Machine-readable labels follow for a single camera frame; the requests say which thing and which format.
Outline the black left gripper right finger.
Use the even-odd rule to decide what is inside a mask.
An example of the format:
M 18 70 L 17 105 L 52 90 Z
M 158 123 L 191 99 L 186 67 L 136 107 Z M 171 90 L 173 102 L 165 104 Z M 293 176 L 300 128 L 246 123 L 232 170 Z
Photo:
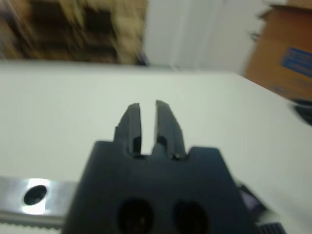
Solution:
M 187 156 L 183 133 L 169 104 L 156 101 L 155 144 L 152 156 Z

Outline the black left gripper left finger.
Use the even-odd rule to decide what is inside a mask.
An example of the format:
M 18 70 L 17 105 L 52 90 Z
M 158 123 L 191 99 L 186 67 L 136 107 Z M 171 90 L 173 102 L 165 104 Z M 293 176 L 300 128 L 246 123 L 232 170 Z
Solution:
M 141 154 L 141 114 L 138 103 L 129 105 L 115 127 L 114 142 L 120 142 L 129 154 Z

